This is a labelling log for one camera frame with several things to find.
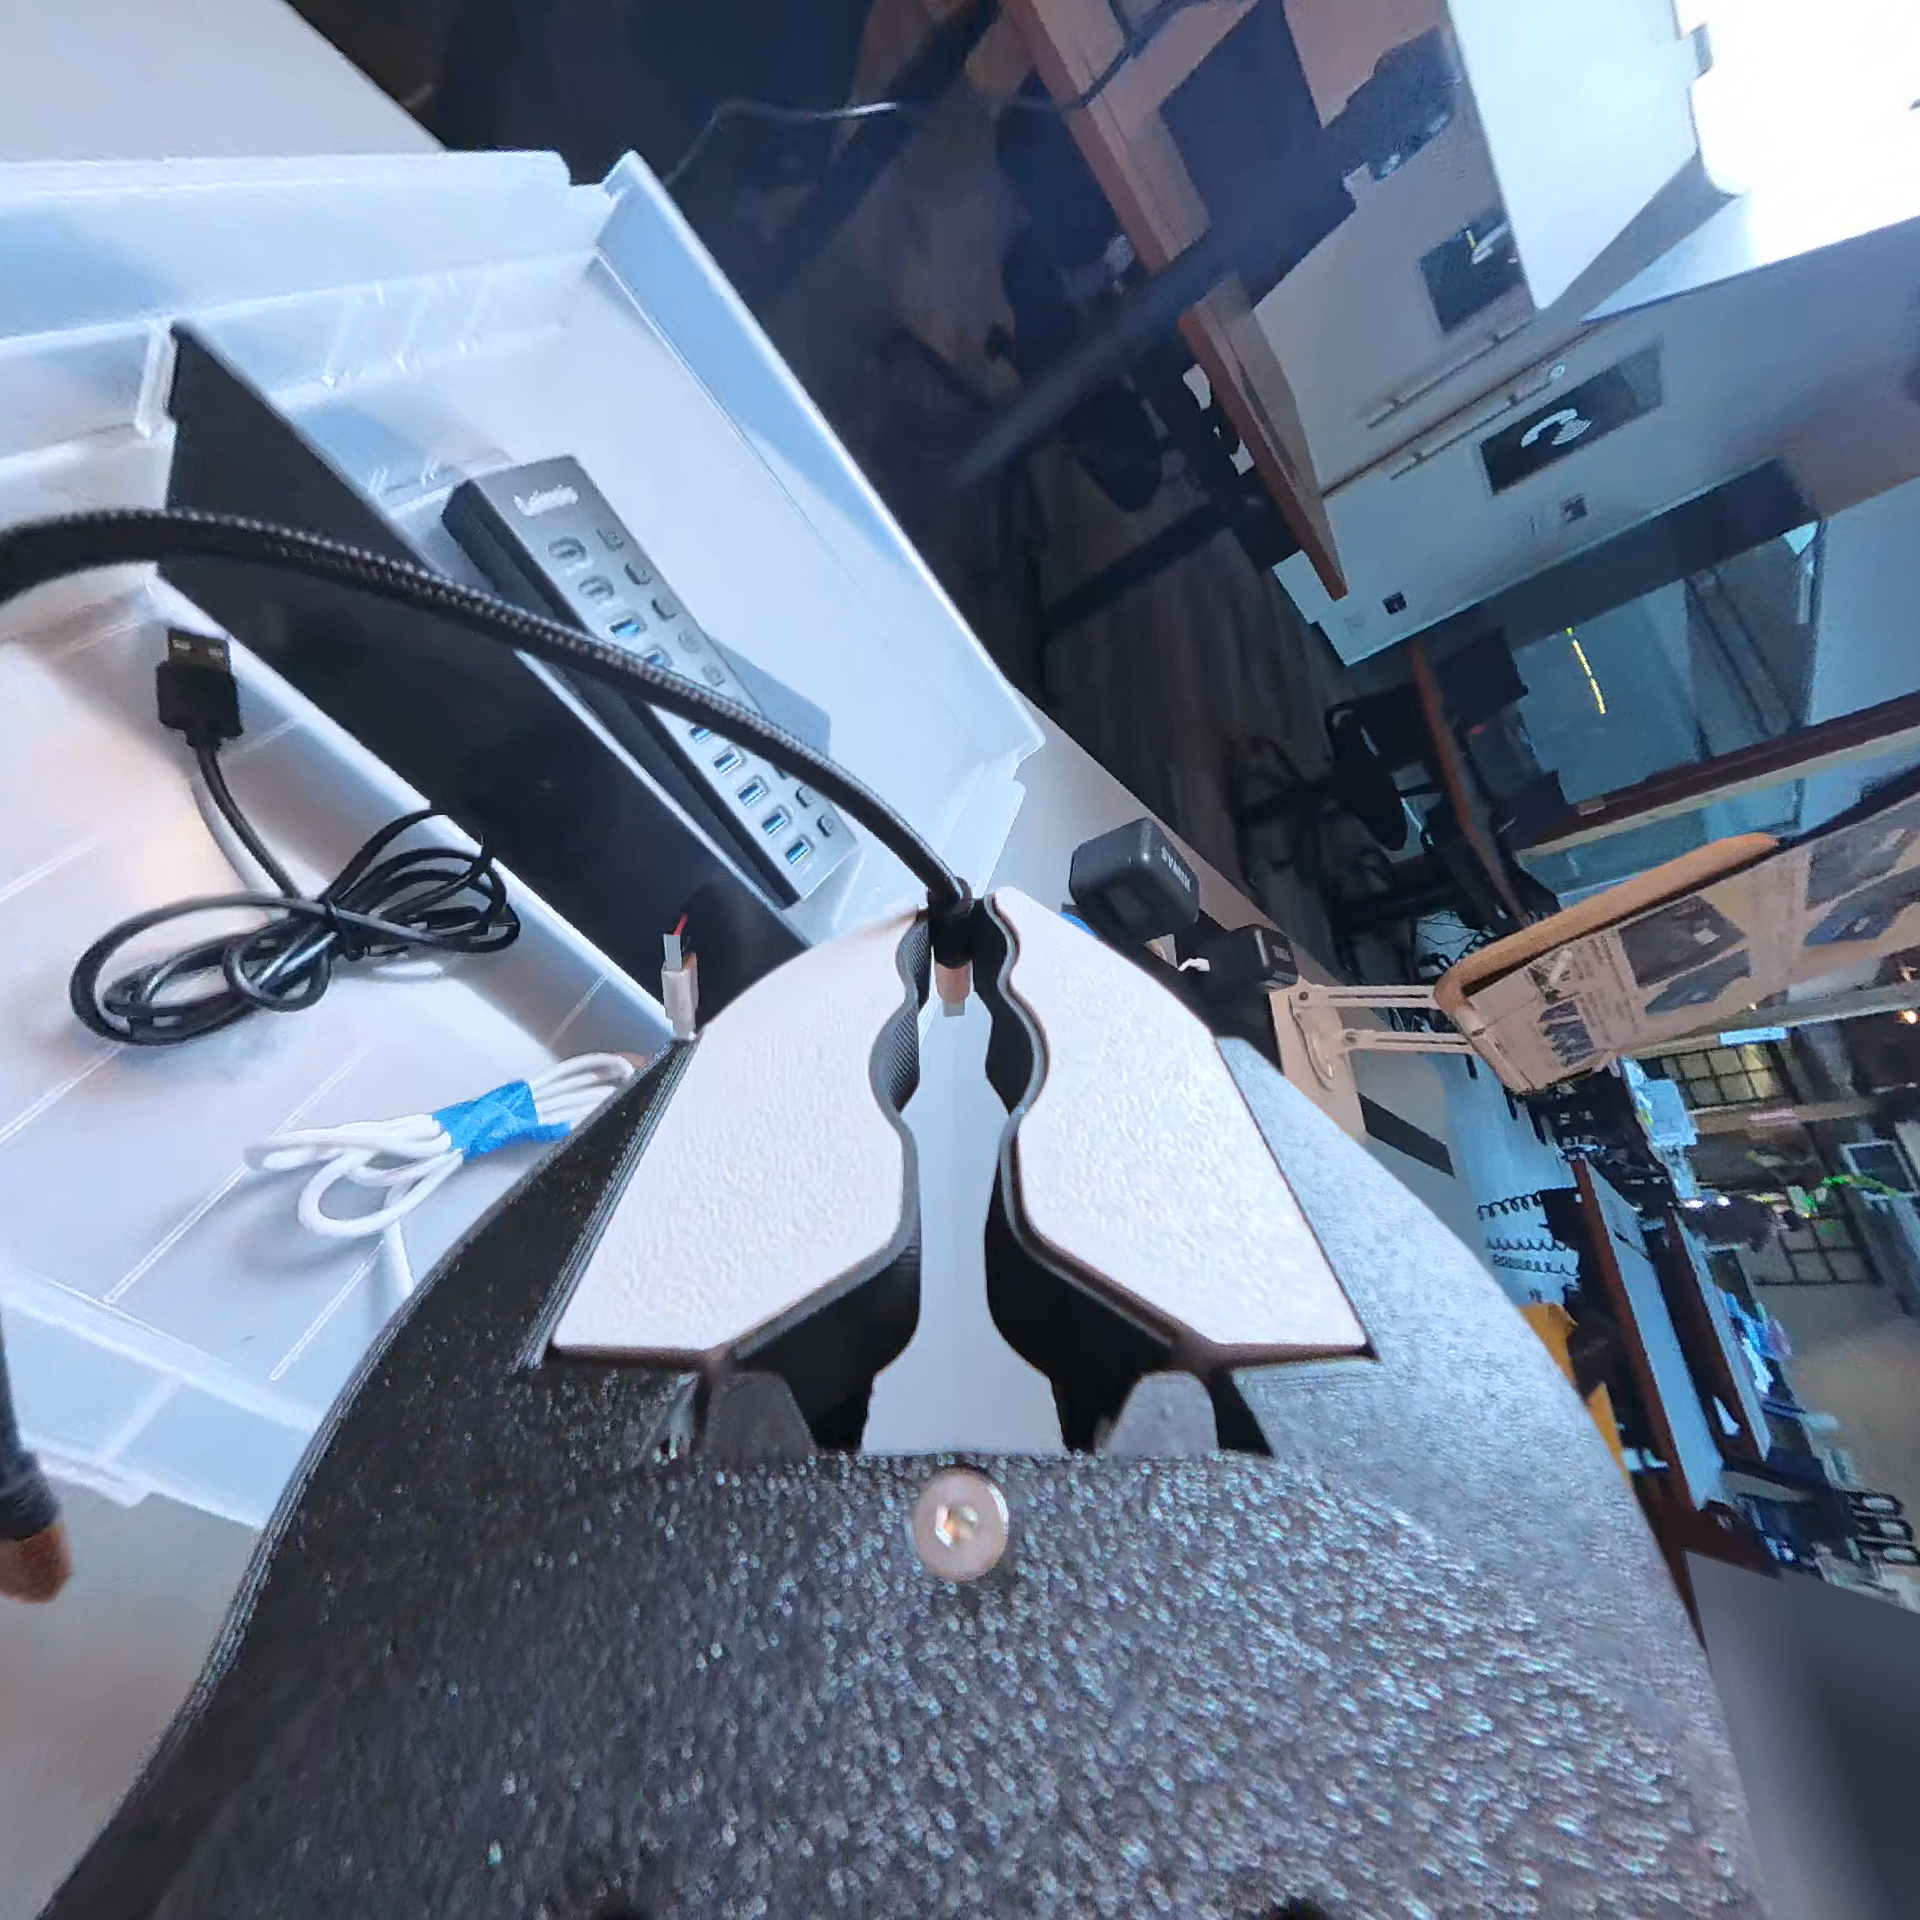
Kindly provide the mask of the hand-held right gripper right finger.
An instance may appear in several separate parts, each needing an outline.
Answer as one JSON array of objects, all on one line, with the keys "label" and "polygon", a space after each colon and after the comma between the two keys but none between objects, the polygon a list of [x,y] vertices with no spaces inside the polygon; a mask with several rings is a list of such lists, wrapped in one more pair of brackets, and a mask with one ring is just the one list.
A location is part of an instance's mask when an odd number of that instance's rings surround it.
[{"label": "hand-held right gripper right finger", "polygon": [[1149,1379],[1207,1404],[1202,1450],[1270,1452],[1239,1375],[1372,1361],[1323,1237],[1207,1022],[1019,890],[983,904],[986,1076],[1006,1108],[985,1254],[1061,1440],[1097,1452]]}]

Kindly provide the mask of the black office chair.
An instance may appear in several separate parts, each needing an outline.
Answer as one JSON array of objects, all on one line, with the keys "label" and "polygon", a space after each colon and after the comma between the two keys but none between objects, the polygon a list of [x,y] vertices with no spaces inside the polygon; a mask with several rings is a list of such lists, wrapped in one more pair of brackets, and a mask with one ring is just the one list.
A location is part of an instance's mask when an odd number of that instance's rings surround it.
[{"label": "black office chair", "polygon": [[1328,764],[1308,774],[1271,737],[1239,742],[1228,761],[1230,818],[1246,880],[1297,871],[1341,937],[1381,937],[1454,914],[1494,937],[1519,930],[1499,872],[1477,850],[1454,798],[1425,814],[1347,710],[1330,715]]}]

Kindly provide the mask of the wooden instruction board stand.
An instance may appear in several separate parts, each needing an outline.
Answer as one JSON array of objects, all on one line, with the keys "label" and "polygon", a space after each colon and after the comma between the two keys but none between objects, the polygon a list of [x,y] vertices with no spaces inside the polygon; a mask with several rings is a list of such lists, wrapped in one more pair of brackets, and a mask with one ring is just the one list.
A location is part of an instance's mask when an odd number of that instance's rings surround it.
[{"label": "wooden instruction board stand", "polygon": [[1837,820],[1695,848],[1499,937],[1429,986],[1297,981],[1283,1004],[1326,1088],[1354,1048],[1485,1062],[1545,1092],[1625,1057],[1786,1011],[1789,992],[1917,947],[1917,774]]}]

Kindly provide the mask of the studio light panel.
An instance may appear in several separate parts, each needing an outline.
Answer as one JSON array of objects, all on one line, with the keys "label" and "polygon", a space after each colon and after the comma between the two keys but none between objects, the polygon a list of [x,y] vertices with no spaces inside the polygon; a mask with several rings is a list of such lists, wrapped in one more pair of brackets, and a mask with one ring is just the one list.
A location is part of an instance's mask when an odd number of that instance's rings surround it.
[{"label": "studio light panel", "polygon": [[1643,311],[1917,219],[1917,4],[1456,1],[1540,309]]}]

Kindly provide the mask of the small dark grey device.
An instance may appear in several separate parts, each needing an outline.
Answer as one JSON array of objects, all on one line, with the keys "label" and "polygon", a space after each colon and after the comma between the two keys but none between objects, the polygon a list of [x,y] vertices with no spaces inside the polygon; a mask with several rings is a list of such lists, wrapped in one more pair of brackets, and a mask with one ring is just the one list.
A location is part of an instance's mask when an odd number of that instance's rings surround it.
[{"label": "small dark grey device", "polygon": [[1143,967],[1209,959],[1198,876],[1152,818],[1108,830],[1072,853],[1063,913]]}]

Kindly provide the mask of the wooden top desk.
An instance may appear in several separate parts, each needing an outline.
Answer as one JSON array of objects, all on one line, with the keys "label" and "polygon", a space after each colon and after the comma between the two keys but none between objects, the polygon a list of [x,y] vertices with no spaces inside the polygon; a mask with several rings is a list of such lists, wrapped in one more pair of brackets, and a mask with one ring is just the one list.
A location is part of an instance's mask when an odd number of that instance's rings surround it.
[{"label": "wooden top desk", "polygon": [[[1256,4],[1188,4],[1157,13],[1147,26],[1117,18],[1108,4],[1006,4],[1013,36],[1050,103],[1063,110],[1119,229],[1157,274],[1194,245],[1228,239],[1228,198],[1205,194],[1164,109],[1256,11]],[[1297,550],[1332,598],[1347,596],[1349,577],[1300,408],[1239,272],[1224,267],[1212,286],[1186,299],[1173,326],[1252,457]]]}]

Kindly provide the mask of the black usb hub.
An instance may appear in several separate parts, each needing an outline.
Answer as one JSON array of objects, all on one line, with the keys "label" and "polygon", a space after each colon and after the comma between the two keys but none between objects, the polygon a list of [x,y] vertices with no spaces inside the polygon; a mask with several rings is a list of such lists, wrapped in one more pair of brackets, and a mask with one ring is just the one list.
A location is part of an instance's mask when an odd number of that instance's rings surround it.
[{"label": "black usb hub", "polygon": [[[570,457],[467,477],[447,499],[445,529],[493,590],[661,675],[762,713],[757,686],[702,629],[652,552]],[[594,678],[580,698],[607,731],[783,907],[820,893],[849,863],[853,834],[807,780],[703,719]]]}]

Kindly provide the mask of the clear plastic bin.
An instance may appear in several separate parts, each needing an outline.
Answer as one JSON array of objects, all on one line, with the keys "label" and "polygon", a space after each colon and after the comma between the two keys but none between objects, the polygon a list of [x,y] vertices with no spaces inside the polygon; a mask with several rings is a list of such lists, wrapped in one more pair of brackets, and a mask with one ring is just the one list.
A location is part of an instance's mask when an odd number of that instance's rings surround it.
[{"label": "clear plastic bin", "polygon": [[[583,460],[709,636],[824,708],[830,751],[968,878],[1041,733],[659,185],[540,155],[8,161],[4,525],[150,506],[188,326],[423,547],[474,475]],[[238,876],[158,725],[150,569],[4,613],[4,1345],[30,1450],[121,1504],[259,1527],[398,1302],[250,1152],[650,1050],[652,986],[547,881],[503,956],[347,978],[318,1011],[123,1048],[69,1008],[121,919]]]}]

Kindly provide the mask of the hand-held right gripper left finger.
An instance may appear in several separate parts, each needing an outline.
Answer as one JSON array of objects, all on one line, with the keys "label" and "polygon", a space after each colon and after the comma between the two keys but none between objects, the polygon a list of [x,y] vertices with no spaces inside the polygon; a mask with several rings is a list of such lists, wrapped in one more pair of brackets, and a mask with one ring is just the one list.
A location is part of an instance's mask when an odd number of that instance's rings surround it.
[{"label": "hand-held right gripper left finger", "polygon": [[746,989],[621,1171],[549,1348],[786,1384],[821,1449],[857,1449],[920,1318],[926,919],[887,914]]}]

